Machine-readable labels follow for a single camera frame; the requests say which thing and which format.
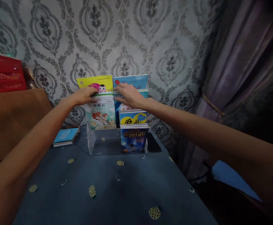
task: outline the wooden cabinet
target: wooden cabinet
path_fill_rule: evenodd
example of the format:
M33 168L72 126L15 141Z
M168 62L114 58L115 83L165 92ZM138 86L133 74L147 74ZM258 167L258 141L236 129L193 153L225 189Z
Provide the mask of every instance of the wooden cabinet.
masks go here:
M0 93L0 161L51 109L42 88Z

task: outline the curtain tieback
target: curtain tieback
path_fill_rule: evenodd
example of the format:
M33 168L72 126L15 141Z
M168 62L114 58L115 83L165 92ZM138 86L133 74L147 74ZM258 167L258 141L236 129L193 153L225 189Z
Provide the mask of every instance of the curtain tieback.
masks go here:
M222 112L218 107L216 107L213 103L211 103L211 102L208 100L208 98L205 96L205 94L203 94L203 92L202 92L202 95L203 95L204 101L206 101L206 103L208 103L215 111L217 111L218 114L219 114L220 116L225 116L225 115L226 115L226 114L225 114L224 112Z

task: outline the clear plastic book holder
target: clear plastic book holder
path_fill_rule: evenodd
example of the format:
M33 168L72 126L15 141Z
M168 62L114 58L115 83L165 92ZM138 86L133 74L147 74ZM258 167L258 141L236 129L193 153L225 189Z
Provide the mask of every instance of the clear plastic book holder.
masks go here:
M87 145L90 155L120 155L120 154L141 154L141 153L122 153L121 130L92 130L89 121L86 123ZM147 153L148 141L145 144Z

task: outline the wall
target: wall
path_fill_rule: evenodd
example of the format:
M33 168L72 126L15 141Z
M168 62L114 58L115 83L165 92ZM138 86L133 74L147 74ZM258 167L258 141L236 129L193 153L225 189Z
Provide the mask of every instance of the wall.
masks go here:
M53 106L76 78L149 74L155 100L191 111L204 81L220 1L0 0L0 50L27 63ZM85 124L76 107L64 125ZM170 146L172 128L149 116Z

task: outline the hand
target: hand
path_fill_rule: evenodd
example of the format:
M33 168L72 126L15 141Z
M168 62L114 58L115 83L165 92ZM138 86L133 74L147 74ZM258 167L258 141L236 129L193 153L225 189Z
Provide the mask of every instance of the hand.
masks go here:
M120 83L115 91L120 92L124 98L116 97L116 101L124 103L135 109L143 109L148 98L144 98L132 84Z
M90 98L91 95L98 93L93 87L84 87L68 97L69 101L76 105L84 105L86 103L96 103L97 100Z

